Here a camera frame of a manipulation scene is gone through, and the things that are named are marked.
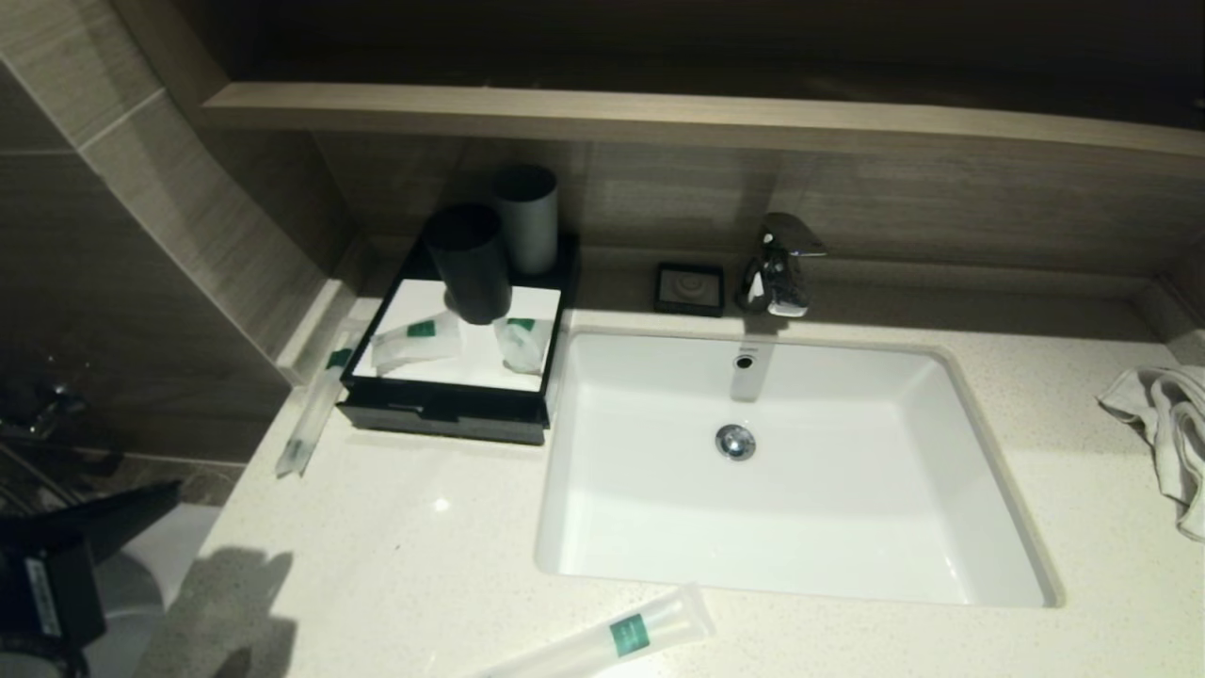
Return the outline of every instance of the towel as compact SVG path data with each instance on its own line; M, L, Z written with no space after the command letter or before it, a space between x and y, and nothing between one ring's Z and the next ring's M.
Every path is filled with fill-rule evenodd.
M1205 367L1130 370L1098 400L1154 448L1159 491L1182 508L1176 526L1205 543Z

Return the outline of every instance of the chrome faucet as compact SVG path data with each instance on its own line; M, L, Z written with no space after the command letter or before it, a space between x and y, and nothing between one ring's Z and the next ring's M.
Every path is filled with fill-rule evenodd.
M824 243L799 217L783 212L765 214L762 252L745 267L736 305L751 313L803 317L811 299L795 259L827 254Z

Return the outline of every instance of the undermount sink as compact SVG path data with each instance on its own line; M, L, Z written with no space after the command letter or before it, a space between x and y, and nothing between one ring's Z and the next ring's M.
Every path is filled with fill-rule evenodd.
M995 453L935 355L582 332L562 389L545 572L1054 602ZM730 425L741 434L725 455L717 432Z

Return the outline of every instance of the white quartz countertop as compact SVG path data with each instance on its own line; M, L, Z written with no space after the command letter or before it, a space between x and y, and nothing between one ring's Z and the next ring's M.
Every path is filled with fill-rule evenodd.
M1176 531L1146 444L1095 403L1122 371L1175 362L1127 303L847 287L816 305L780 341L952 359L1028 513L1057 607L705 588L713 638L609 678L1205 676L1203 549ZM362 300L357 312L372 307ZM735 317L616 309L578 309L572 323L742 332ZM302 397L272 424L140 676L462 677L671 589L536 568L547 447L358 431L336 412L305 477L278 481Z

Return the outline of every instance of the sink drain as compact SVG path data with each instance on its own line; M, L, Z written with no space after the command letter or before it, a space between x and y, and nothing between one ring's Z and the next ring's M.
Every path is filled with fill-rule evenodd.
M757 450L757 441L748 429L729 424L716 432L716 449L733 461L745 461Z

